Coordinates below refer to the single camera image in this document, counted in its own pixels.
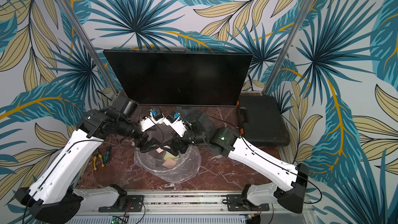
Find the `yellow sticky note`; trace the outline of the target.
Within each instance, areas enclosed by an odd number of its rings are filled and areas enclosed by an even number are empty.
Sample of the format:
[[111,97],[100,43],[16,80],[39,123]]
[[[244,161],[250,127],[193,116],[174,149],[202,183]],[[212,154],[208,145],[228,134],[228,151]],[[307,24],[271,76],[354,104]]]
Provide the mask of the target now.
[[163,159],[164,159],[164,161],[167,161],[167,160],[178,161],[179,155],[174,156],[173,154],[171,154],[171,153],[169,153],[169,152],[167,151],[167,152],[165,153]]

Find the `pink sticky note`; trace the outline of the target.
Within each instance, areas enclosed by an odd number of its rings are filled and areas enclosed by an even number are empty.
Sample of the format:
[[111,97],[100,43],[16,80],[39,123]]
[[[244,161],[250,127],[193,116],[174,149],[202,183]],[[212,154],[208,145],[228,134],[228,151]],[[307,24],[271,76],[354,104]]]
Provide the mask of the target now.
[[173,160],[173,159],[167,159],[167,160],[165,160],[165,162],[162,165],[165,168],[172,169],[172,168],[175,167],[176,163],[177,162],[175,160]]

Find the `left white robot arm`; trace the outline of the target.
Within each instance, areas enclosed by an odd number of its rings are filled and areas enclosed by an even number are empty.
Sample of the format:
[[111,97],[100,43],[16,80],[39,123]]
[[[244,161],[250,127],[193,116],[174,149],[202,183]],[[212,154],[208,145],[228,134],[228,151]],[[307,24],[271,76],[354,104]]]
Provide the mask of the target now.
[[127,192],[117,185],[102,189],[77,190],[71,184],[85,162],[110,135],[122,135],[146,143],[145,131],[162,123],[164,115],[152,110],[139,122],[130,122],[138,103],[123,95],[110,107],[83,114],[66,146],[55,161],[31,186],[20,188],[15,199],[36,220],[65,224],[77,213],[96,208],[123,212],[131,205]]

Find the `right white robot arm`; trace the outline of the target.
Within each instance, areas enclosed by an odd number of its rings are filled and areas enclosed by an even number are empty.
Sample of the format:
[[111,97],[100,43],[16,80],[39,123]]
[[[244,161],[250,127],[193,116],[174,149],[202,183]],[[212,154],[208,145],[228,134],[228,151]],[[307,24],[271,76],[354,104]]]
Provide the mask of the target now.
[[308,166],[290,164],[273,157],[240,133],[227,127],[217,128],[209,116],[200,111],[191,111],[186,117],[174,112],[165,117],[164,124],[177,134],[170,145],[173,152],[184,153],[190,145],[204,145],[213,153],[238,161],[270,180],[268,184],[244,187],[240,198],[246,208],[276,202],[293,213],[302,213]]

